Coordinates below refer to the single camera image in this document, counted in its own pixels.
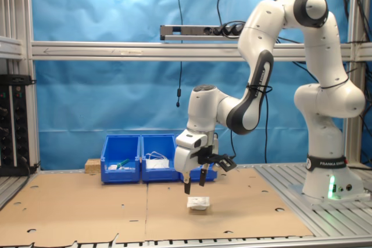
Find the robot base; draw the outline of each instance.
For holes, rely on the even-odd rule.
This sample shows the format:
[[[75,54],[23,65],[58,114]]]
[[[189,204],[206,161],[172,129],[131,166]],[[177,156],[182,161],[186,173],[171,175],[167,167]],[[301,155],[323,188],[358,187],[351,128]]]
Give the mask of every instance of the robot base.
[[[292,185],[289,188],[312,209],[317,205],[370,200],[362,179],[348,167],[308,171],[303,187]]]

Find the green status light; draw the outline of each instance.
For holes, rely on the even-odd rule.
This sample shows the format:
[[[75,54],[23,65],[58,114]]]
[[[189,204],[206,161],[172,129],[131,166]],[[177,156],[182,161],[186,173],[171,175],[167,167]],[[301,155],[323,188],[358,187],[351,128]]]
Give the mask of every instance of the green status light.
[[[328,198],[331,199],[333,195],[333,186],[335,185],[335,176],[332,175],[330,179],[330,187],[328,189]]]

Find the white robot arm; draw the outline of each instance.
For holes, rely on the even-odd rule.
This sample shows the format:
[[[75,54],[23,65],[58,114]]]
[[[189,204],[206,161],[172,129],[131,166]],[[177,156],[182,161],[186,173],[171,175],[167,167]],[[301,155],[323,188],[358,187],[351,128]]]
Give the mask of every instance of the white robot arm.
[[[242,99],[228,96],[213,85],[200,85],[192,91],[187,129],[177,137],[174,159],[175,169],[184,175],[186,193],[190,192],[189,172],[193,168],[203,165],[203,186],[210,163],[217,163],[225,171],[236,166],[227,155],[212,152],[215,125],[220,123],[240,135],[257,127],[274,64],[274,44],[282,28],[303,32],[307,68],[319,80],[319,84],[300,87],[295,94],[295,104],[309,130],[308,162],[312,166],[307,177],[313,178],[306,179],[304,192],[324,198],[328,183],[324,183],[323,191],[316,191],[319,186],[312,184],[329,180],[337,171],[351,177],[356,185],[355,192],[348,191],[349,195],[360,192],[360,187],[363,190],[356,181],[358,177],[346,168],[342,134],[331,119],[358,116],[365,106],[362,91],[349,81],[342,65],[334,15],[328,11],[326,0],[265,0],[252,12],[239,36],[238,50],[251,68]]]

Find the electrical panel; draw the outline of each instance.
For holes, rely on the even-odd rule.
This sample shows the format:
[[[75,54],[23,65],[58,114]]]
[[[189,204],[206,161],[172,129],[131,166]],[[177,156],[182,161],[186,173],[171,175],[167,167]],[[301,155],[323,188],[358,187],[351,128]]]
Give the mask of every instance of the electrical panel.
[[[37,169],[30,165],[26,86],[0,84],[0,177],[28,175]]]

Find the paper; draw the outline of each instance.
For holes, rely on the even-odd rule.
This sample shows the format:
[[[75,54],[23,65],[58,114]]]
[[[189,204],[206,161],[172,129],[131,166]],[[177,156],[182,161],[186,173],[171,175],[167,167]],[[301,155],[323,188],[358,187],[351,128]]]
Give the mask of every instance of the paper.
[[[168,159],[146,159],[146,169],[149,168],[169,168]]]
[[[209,197],[187,197],[187,207],[193,210],[206,210],[209,205]]]

